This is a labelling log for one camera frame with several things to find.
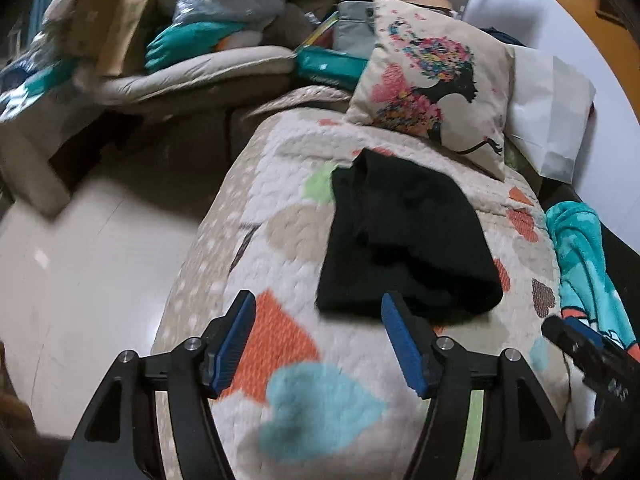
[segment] teal blanket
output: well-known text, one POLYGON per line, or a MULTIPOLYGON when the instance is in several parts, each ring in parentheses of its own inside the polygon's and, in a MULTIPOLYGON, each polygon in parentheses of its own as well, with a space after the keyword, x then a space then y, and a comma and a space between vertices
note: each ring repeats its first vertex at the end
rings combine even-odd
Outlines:
POLYGON ((585 203, 561 202, 546 212, 560 267, 562 317, 578 317, 640 360, 636 336, 605 269, 600 219, 585 203))

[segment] black cloth fold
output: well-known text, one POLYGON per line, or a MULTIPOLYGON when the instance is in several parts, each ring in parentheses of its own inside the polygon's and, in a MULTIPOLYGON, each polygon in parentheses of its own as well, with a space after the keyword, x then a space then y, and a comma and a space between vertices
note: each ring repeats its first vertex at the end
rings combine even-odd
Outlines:
POLYGON ((332 188, 320 312, 380 317, 382 295, 396 290, 414 314, 443 322, 502 299, 478 216, 451 177, 362 150, 350 168, 334 170, 332 188))

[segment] wooden stair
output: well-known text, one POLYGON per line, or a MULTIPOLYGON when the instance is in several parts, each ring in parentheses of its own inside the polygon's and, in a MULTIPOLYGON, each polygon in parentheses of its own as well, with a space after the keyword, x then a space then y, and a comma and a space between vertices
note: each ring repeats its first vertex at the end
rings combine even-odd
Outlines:
POLYGON ((556 0, 593 41, 640 120, 640 48, 607 0, 556 0))

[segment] silver bolt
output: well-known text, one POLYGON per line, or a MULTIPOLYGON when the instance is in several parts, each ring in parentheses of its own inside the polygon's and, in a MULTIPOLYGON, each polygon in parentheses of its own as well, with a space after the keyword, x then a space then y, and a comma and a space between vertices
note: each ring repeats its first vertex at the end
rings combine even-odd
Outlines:
POLYGON ((121 363, 128 363, 135 356, 136 356, 136 353, 133 350, 125 350, 123 352, 120 352, 120 355, 118 356, 118 361, 120 361, 121 363))
POLYGON ((504 351, 504 356, 512 362, 516 362, 519 361, 520 358, 522 357, 522 354, 520 352, 518 352, 515 348, 507 348, 504 351))
POLYGON ((440 350, 451 350, 453 348, 453 339, 450 337, 439 337, 436 340, 436 345, 440 350))
POLYGON ((190 337, 187 341, 184 342, 184 347, 189 351, 193 352, 202 346, 202 341, 199 337, 190 337))

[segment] throw pillow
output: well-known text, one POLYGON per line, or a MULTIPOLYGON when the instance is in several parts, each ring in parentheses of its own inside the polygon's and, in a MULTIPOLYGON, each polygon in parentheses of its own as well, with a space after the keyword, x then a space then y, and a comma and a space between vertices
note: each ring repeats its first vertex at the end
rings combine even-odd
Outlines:
POLYGON ((374 2, 376 48, 347 120, 429 139, 503 180, 511 51, 468 23, 374 2))

